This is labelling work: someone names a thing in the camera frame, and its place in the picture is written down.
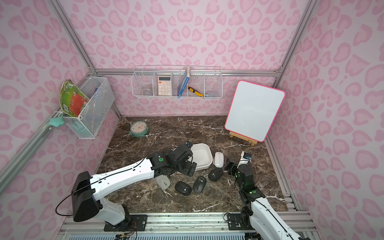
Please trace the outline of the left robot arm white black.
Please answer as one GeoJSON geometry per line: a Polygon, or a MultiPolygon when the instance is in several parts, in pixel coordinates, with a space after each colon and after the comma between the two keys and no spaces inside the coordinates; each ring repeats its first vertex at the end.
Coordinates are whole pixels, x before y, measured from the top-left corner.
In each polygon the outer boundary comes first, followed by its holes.
{"type": "Polygon", "coordinates": [[[103,174],[80,173],[71,191],[73,220],[84,222],[92,218],[119,228],[132,222],[128,207],[105,197],[119,189],[175,172],[191,177],[197,163],[192,162],[192,143],[186,142],[174,150],[156,152],[126,167],[103,174]]]}

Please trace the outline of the white plastic storage box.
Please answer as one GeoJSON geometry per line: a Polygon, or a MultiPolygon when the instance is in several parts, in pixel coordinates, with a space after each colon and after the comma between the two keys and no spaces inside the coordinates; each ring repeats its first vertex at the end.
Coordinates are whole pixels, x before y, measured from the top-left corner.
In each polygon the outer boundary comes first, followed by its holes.
{"type": "Polygon", "coordinates": [[[210,147],[207,144],[194,144],[191,147],[193,156],[188,159],[190,162],[197,164],[195,171],[205,170],[210,167],[213,162],[213,156],[210,147]]]}

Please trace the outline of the grey mouse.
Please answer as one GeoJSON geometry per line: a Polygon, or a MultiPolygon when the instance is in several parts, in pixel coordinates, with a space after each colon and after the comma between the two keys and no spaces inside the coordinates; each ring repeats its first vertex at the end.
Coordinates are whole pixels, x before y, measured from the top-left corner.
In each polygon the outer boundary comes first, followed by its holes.
{"type": "Polygon", "coordinates": [[[158,184],[158,186],[163,190],[166,190],[171,185],[169,178],[165,175],[157,176],[154,178],[154,180],[158,184]]]}

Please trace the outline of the black mouse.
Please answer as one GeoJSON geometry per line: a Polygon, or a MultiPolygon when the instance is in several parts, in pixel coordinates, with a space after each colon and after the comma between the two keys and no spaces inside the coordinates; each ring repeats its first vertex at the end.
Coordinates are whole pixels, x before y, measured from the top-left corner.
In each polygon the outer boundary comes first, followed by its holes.
{"type": "Polygon", "coordinates": [[[217,182],[223,175],[224,171],[222,168],[215,168],[209,173],[208,178],[212,182],[217,182]]]}
{"type": "Polygon", "coordinates": [[[192,192],[192,188],[187,183],[182,181],[176,183],[175,190],[183,196],[189,196],[192,192]]]}
{"type": "Polygon", "coordinates": [[[193,192],[196,194],[200,194],[204,190],[206,183],[207,183],[206,178],[202,176],[197,177],[193,186],[193,192]]]}

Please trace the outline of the white mouse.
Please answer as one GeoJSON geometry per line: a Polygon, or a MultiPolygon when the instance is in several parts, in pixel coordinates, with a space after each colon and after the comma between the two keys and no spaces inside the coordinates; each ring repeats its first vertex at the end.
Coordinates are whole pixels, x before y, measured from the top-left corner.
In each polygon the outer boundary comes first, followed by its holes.
{"type": "Polygon", "coordinates": [[[213,159],[213,164],[216,168],[222,168],[224,166],[224,160],[224,154],[221,152],[216,152],[213,159]]]}

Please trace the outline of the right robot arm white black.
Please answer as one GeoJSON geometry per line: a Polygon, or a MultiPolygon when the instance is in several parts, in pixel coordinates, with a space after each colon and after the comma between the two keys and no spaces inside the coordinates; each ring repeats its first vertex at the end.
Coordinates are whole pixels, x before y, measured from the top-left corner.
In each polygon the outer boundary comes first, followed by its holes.
{"type": "Polygon", "coordinates": [[[245,205],[241,215],[247,228],[253,228],[264,240],[302,240],[276,213],[266,196],[255,185],[249,161],[229,163],[228,174],[235,177],[240,198],[245,205]]]}

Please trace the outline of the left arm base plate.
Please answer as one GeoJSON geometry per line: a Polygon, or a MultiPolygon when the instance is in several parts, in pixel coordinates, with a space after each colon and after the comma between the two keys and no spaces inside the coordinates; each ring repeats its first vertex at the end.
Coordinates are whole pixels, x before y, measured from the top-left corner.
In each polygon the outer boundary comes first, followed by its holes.
{"type": "Polygon", "coordinates": [[[138,232],[145,231],[148,215],[130,215],[130,220],[124,220],[117,225],[105,224],[104,232],[138,232]]]}

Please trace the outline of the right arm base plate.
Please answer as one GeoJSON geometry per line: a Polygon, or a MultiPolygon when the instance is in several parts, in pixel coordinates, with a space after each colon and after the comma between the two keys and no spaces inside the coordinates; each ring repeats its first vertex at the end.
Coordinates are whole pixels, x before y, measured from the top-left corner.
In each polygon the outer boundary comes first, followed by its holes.
{"type": "Polygon", "coordinates": [[[225,213],[223,217],[230,231],[252,230],[253,228],[243,221],[241,214],[225,213]]]}

